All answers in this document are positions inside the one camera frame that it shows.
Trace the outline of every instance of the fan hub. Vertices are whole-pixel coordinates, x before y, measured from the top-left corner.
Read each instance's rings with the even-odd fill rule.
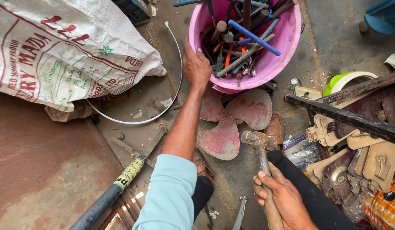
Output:
[[[219,116],[219,122],[228,124],[233,121],[233,115],[228,111],[223,111]]]

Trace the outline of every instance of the shirt sleeve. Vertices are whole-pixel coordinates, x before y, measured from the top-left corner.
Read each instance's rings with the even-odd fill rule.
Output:
[[[190,230],[193,226],[193,201],[196,165],[178,156],[157,158],[149,191],[134,230]]]

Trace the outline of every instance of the wire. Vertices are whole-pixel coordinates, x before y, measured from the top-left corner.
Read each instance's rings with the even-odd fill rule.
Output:
[[[117,122],[117,123],[121,123],[121,124],[145,124],[145,123],[151,122],[151,121],[153,121],[153,120],[159,118],[162,114],[164,114],[164,113],[173,105],[173,102],[174,102],[174,100],[176,99],[176,97],[177,97],[177,95],[178,95],[178,93],[179,93],[179,90],[180,90],[180,86],[181,86],[181,84],[182,84],[182,72],[183,72],[183,68],[182,68],[182,55],[181,55],[181,53],[180,53],[180,48],[179,48],[179,45],[178,45],[178,43],[177,43],[177,41],[176,41],[176,38],[174,37],[174,34],[172,33],[172,30],[170,30],[170,28],[169,28],[169,23],[168,23],[167,21],[165,22],[165,25],[166,25],[166,27],[169,29],[170,33],[171,33],[172,36],[173,36],[174,41],[176,42],[176,46],[177,46],[177,49],[178,49],[178,51],[179,51],[179,57],[180,57],[180,82],[179,82],[179,88],[177,89],[176,95],[174,96],[174,98],[173,98],[172,102],[170,103],[170,105],[169,105],[163,112],[161,112],[158,116],[153,117],[153,118],[151,118],[151,119],[149,119],[149,120],[142,121],[142,122],[123,122],[123,121],[116,120],[116,119],[114,119],[114,118],[110,118],[110,117],[108,117],[107,115],[103,114],[103,113],[100,112],[98,109],[96,109],[96,108],[91,104],[91,102],[89,102],[88,99],[86,99],[87,102],[89,103],[89,105],[90,105],[95,111],[97,111],[101,116],[107,118],[108,120],[111,120],[111,121],[114,121],[114,122]]]

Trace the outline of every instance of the shoe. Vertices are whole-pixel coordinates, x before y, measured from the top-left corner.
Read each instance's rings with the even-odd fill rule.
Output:
[[[267,136],[273,138],[277,145],[281,145],[281,152],[284,154],[283,138],[284,138],[284,124],[281,115],[278,112],[272,113],[269,126],[263,130]]]
[[[215,180],[213,172],[206,166],[205,161],[203,160],[202,154],[200,153],[199,149],[195,149],[193,152],[193,160],[192,162],[197,167],[197,176],[205,176],[209,178],[209,180],[213,184],[213,191],[215,190]]]

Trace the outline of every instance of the fan blade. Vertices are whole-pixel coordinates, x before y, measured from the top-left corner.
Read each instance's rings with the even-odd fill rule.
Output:
[[[219,124],[199,136],[199,145],[210,155],[221,160],[231,160],[240,148],[239,131],[234,121]]]
[[[222,92],[213,89],[211,84],[207,84],[200,108],[200,119],[211,122],[219,120],[218,115],[226,111],[222,105],[222,95]]]
[[[236,97],[226,106],[226,110],[233,115],[233,120],[241,119],[250,128],[265,129],[272,117],[272,100],[261,90],[252,90]]]

